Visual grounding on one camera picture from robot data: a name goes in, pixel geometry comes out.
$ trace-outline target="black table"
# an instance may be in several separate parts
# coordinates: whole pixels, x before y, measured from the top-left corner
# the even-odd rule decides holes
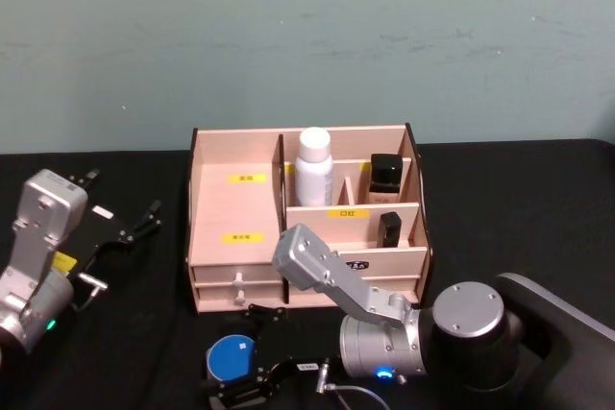
[[[615,327],[615,147],[593,140],[424,145],[435,266],[427,303],[453,282],[526,275],[607,326]],[[0,408],[203,409],[204,352],[228,314],[197,317],[183,269],[187,152],[0,156],[0,262],[22,183],[41,168],[102,171],[90,204],[135,220],[154,198],[164,227],[131,256],[112,253],[130,279],[38,345],[4,383]],[[337,335],[337,309],[293,314],[310,338]],[[428,379],[405,388],[363,381],[393,409],[507,406],[507,400],[449,392]],[[268,408],[336,408],[314,382],[285,383]],[[373,408],[348,397],[353,408]]]

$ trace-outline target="wooden organizer box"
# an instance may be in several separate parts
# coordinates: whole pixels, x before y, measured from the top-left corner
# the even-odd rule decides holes
[[[294,160],[302,129],[195,130],[188,183],[187,270],[199,312],[330,306],[289,287],[271,266],[280,233],[312,228],[363,279],[420,303],[431,268],[420,158],[409,124],[333,127],[331,206],[297,206]],[[370,157],[403,158],[397,204],[368,205]],[[398,248],[376,248],[383,213],[402,219]]]

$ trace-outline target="round blue object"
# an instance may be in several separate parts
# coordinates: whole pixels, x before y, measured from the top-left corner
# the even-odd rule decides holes
[[[254,340],[245,335],[219,339],[208,350],[208,372],[218,381],[231,381],[250,372]]]

